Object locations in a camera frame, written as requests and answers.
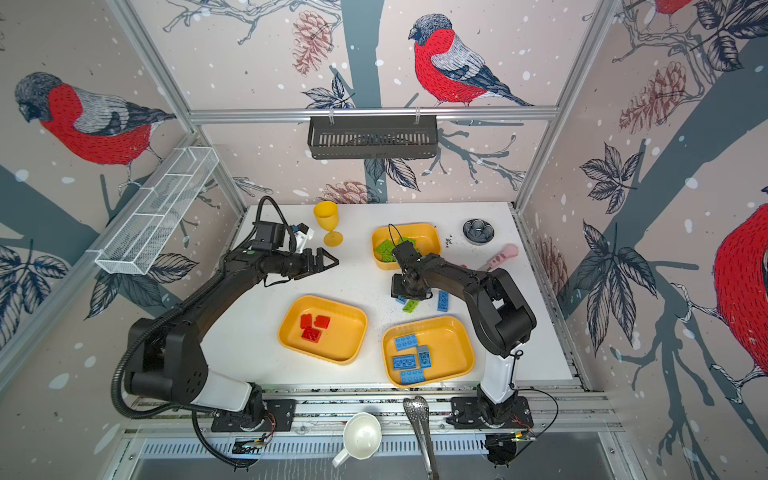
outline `red lego block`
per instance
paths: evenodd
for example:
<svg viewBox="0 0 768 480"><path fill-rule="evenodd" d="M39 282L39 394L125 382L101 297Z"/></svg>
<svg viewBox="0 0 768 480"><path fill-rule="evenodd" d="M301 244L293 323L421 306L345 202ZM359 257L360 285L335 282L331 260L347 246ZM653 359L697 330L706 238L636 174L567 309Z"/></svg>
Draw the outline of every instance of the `red lego block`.
<svg viewBox="0 0 768 480"><path fill-rule="evenodd" d="M309 340L310 342L318 343L320 341L320 334L323 333L314 328L304 329L304 333L301 334L301 338Z"/></svg>
<svg viewBox="0 0 768 480"><path fill-rule="evenodd" d="M315 326L320 327L321 329L328 328L328 324L331 321L331 317L325 316L325 315L318 315L315 317Z"/></svg>
<svg viewBox="0 0 768 480"><path fill-rule="evenodd" d="M301 328L308 329L312 326L312 313L305 313L301 316Z"/></svg>

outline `yellow tray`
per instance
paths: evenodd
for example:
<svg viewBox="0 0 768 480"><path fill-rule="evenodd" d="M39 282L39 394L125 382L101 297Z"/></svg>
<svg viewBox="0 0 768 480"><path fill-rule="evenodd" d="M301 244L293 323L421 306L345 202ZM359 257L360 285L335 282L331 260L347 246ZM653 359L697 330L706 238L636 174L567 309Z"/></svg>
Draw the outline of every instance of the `yellow tray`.
<svg viewBox="0 0 768 480"><path fill-rule="evenodd" d="M442 245L440 244L440 237L437 234L437 229L428 223L409 223L407 225L396 225L397 230L406 238L412 238L416 240L416 249L425 256L427 253L437 253L438 255L442 251ZM392 228L392 237L395 241L399 240L400 235ZM389 238L389 229L387 227L381 227L374 230L371 236L371 252L373 253L373 259L376 261L376 265L382 270L399 270L400 265L397 262L382 262L381 253L376 251L379 245L384 243L384 240L391 240Z"/></svg>
<svg viewBox="0 0 768 480"><path fill-rule="evenodd" d="M395 339L406 335L416 335L420 346L429 347L432 366L424 369L424 382L401 385L402 370L395 370L392 367L393 356L416 354L416 347L399 352L395 348ZM475 352L472 350L467 331L464 325L452 316L439 316L392 327L384 333L382 338L382 353L389 381L401 389L410 389L466 375L475 367Z"/></svg>
<svg viewBox="0 0 768 480"><path fill-rule="evenodd" d="M301 338L301 316L312 314L313 328L323 332L317 343ZM318 315L329 316L327 329L314 326ZM277 331L280 345L317 359L346 365L351 363L362 346L362 339L368 329L368 317L361 309L344 305L314 295L305 295L293 302L283 324Z"/></svg>

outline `white table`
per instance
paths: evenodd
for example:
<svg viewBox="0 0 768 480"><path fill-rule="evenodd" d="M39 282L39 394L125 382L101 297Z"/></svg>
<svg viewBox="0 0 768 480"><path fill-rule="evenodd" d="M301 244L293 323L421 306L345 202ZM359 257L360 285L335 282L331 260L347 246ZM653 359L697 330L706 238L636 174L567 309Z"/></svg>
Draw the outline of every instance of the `white table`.
<svg viewBox="0 0 768 480"><path fill-rule="evenodd" d="M305 223L315 230L308 247L323 247L325 231L313 216L313 205L280 207L290 224ZM235 244L243 240L253 226L256 207L248 210ZM263 220L280 221L276 211L266 204ZM479 268L508 243L520 247L520 254L502 265L517 283L536 315L538 325L530 342L522 348L525 355L518 362L518 381L572 379L560 343L534 278L528 255L521 248L515 222L506 203L449 204L365 204L339 205L339 226L344 242L327 250L339 259L339 266L307 278L264 288L255 286L243 294L216 321L205 336L202 347L211 369L235 379L281 388L379 388L391 387L382 360L381 338L391 326L445 315L437 310L437 295L421 302L413 313L391 298L392 275L399 270L381 270L371 255L371 234L387 222L430 223L442 241L442 256L449 262ZM483 247L466 241L462 225L466 220L482 218L495 228L495 238ZM280 280L270 275L268 282ZM277 340L277 330L286 311L299 297L313 294L357 306L368 316L368 331L359 355L349 365L338 366L288 350ZM483 373L485 349L472 326L466 304L451 296L448 315L460 319L475 350L475 368L467 375L443 382L442 386L475 385Z"/></svg>

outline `white wire basket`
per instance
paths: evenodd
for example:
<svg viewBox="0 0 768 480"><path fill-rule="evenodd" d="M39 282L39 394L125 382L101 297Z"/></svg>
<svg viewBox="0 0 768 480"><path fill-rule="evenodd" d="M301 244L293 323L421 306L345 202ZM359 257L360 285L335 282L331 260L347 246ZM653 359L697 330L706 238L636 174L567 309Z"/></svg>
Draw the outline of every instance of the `white wire basket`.
<svg viewBox="0 0 768 480"><path fill-rule="evenodd" d="M142 187L149 194L109 240L96 264L107 273L146 275L218 164L211 147L180 149L157 184Z"/></svg>

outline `patterned bowl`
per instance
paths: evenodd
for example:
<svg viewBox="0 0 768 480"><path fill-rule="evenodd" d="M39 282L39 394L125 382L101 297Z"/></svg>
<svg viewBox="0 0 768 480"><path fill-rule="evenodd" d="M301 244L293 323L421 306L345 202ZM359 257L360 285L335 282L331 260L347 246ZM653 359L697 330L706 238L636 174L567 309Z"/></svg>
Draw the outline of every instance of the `patterned bowl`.
<svg viewBox="0 0 768 480"><path fill-rule="evenodd" d="M472 245L485 245L493 240L493 226L478 218L468 220L464 224L464 236Z"/></svg>

